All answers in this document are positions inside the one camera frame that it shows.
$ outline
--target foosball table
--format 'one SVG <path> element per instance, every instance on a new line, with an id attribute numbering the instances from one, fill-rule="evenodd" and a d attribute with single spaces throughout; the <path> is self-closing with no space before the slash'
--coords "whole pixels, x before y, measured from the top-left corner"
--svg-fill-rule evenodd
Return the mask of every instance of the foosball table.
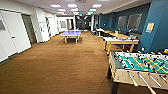
<path id="1" fill-rule="evenodd" d="M 117 94 L 119 83 L 168 89 L 168 56 L 142 53 L 110 52 L 107 78 L 113 79 L 112 94 Z"/>

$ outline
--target glass window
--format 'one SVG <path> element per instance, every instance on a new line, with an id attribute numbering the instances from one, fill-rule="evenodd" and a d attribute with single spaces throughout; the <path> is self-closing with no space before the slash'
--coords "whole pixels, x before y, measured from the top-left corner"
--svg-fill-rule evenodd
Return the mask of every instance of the glass window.
<path id="1" fill-rule="evenodd" d="M 126 28 L 125 27 L 126 16 L 120 16 L 118 19 L 118 28 Z"/>
<path id="2" fill-rule="evenodd" d="M 142 14 L 134 14 L 129 16 L 127 29 L 138 30 Z"/>

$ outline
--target fluorescent light panel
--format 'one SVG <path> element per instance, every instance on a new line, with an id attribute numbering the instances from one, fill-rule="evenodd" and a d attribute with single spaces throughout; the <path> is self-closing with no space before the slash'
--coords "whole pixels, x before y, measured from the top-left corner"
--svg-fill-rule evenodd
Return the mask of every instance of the fluorescent light panel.
<path id="1" fill-rule="evenodd" d="M 96 11 L 96 9 L 89 9 L 89 11 Z"/>
<path id="2" fill-rule="evenodd" d="M 86 15 L 92 15 L 92 14 L 86 14 Z"/>
<path id="3" fill-rule="evenodd" d="M 51 6 L 51 7 L 57 7 L 57 8 L 58 8 L 58 7 L 61 7 L 61 6 L 58 5 L 58 4 L 51 4 L 50 6 Z"/>
<path id="4" fill-rule="evenodd" d="M 92 14 L 93 12 L 87 12 L 88 14 Z"/>
<path id="5" fill-rule="evenodd" d="M 75 9 L 71 9 L 71 11 L 78 11 L 78 8 L 75 8 Z"/>
<path id="6" fill-rule="evenodd" d="M 66 11 L 65 9 L 58 9 L 58 11 Z"/>
<path id="7" fill-rule="evenodd" d="M 67 14 L 62 14 L 62 15 L 67 15 Z"/>
<path id="8" fill-rule="evenodd" d="M 77 7 L 76 4 L 68 4 L 67 6 L 68 6 L 69 8 L 76 8 L 76 7 Z"/>
<path id="9" fill-rule="evenodd" d="M 59 13 L 59 14 L 64 14 L 64 12 L 57 12 L 57 13 Z"/>
<path id="10" fill-rule="evenodd" d="M 79 12 L 73 12 L 73 14 L 79 14 Z"/>
<path id="11" fill-rule="evenodd" d="M 102 5 L 101 4 L 94 4 L 92 7 L 93 8 L 100 8 Z"/>

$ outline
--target blue ping pong table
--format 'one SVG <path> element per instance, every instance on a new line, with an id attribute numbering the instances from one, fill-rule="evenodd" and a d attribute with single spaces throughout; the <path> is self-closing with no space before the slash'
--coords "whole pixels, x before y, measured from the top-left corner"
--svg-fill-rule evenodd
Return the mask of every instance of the blue ping pong table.
<path id="1" fill-rule="evenodd" d="M 68 38 L 76 38 L 76 43 L 79 40 L 81 31 L 79 30 L 68 30 L 60 34 L 60 36 L 65 36 L 65 43 L 67 43 Z"/>

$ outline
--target blue wall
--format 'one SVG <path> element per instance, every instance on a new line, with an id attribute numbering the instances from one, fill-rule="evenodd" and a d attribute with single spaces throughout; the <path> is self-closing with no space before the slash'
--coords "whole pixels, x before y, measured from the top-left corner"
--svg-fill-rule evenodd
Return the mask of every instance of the blue wall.
<path id="1" fill-rule="evenodd" d="M 153 0 L 140 40 L 140 48 L 144 53 L 157 52 L 168 47 L 168 0 Z M 147 33 L 148 23 L 154 23 L 152 33 Z"/>
<path id="2" fill-rule="evenodd" d="M 126 19 L 126 25 L 127 25 L 129 15 L 142 14 L 139 29 L 137 30 L 137 31 L 142 32 L 145 21 L 146 21 L 146 17 L 147 17 L 147 14 L 148 14 L 149 7 L 150 7 L 150 3 L 144 4 L 144 5 L 141 5 L 141 6 L 138 6 L 138 7 L 130 8 L 130 9 L 127 9 L 127 10 L 123 10 L 123 11 L 120 11 L 120 12 L 112 12 L 112 13 L 109 13 L 109 14 L 101 14 L 100 27 L 103 28 L 103 29 L 113 28 L 113 29 L 118 30 L 119 28 L 117 28 L 117 24 L 118 24 L 119 16 L 126 16 L 127 17 L 127 19 Z"/>
<path id="3" fill-rule="evenodd" d="M 142 18 L 141 18 L 141 22 L 140 22 L 140 25 L 139 25 L 139 29 L 137 30 L 139 32 L 142 32 L 144 24 L 145 24 L 145 21 L 146 21 L 146 17 L 148 15 L 149 7 L 150 7 L 150 3 L 118 12 L 117 15 L 116 15 L 115 29 L 118 29 L 117 28 L 117 24 L 118 24 L 118 18 L 120 16 L 126 16 L 126 27 L 127 27 L 129 15 L 142 14 Z"/>

